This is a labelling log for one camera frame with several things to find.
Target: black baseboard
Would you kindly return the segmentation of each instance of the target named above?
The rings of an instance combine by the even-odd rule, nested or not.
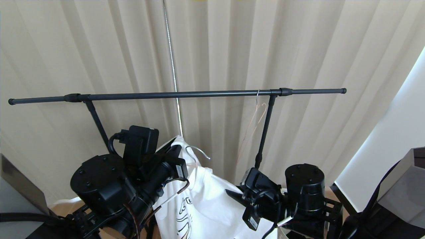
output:
[[[336,184],[332,184],[331,190],[332,192],[334,192],[335,196],[337,196],[338,200],[343,204],[343,206],[350,215],[357,213],[353,205],[351,205],[351,203],[348,201],[348,199],[345,197],[345,195],[341,192],[341,190]]]

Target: beige curtain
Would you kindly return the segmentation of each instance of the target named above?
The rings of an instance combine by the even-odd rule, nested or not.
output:
[[[276,99],[260,170],[283,184],[285,169],[297,163],[319,166],[332,184],[425,45],[424,1],[166,0],[166,8],[179,91],[348,89]],[[204,165],[240,182],[264,123],[236,164],[255,97],[180,105],[185,139],[212,158]]]
[[[340,88],[279,97],[261,170],[279,183],[308,162],[332,183],[385,112],[425,45],[423,1],[166,0],[179,91]],[[105,146],[83,104],[8,98],[174,91],[164,5],[0,1],[1,152],[51,203],[74,196],[76,168]],[[259,103],[266,97],[259,97]],[[253,166],[264,118],[255,97],[181,99],[183,134],[233,182]],[[108,135],[130,125],[179,134],[176,101],[95,102]]]
[[[174,91],[163,3],[1,1],[0,11],[1,151],[48,202],[72,198],[73,172],[107,153],[86,106],[7,100]],[[146,125],[158,128],[164,143],[180,132],[173,99],[94,104],[109,136]]]

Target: vertical support pole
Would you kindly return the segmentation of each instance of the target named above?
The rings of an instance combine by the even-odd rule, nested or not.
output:
[[[275,105],[276,95],[270,95],[269,106],[267,107],[266,120],[264,121],[263,134],[261,135],[260,148],[258,149],[257,156],[255,156],[255,168],[260,167],[261,161],[263,160],[263,148],[266,141],[267,130],[269,129],[270,118],[272,116],[273,106]]]
[[[106,149],[108,149],[109,139],[106,135],[105,129],[102,126],[102,122],[100,122],[99,116],[97,115],[96,108],[94,107],[93,102],[91,100],[86,100],[84,101],[84,103],[87,106],[88,111],[90,111],[91,117],[93,118],[94,123],[96,124],[96,127],[99,130],[100,136],[102,136],[102,140],[105,143]]]

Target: white wall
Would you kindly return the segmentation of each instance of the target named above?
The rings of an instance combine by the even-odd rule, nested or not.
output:
[[[388,169],[410,148],[425,146],[425,50],[387,112],[335,184],[362,211]]]

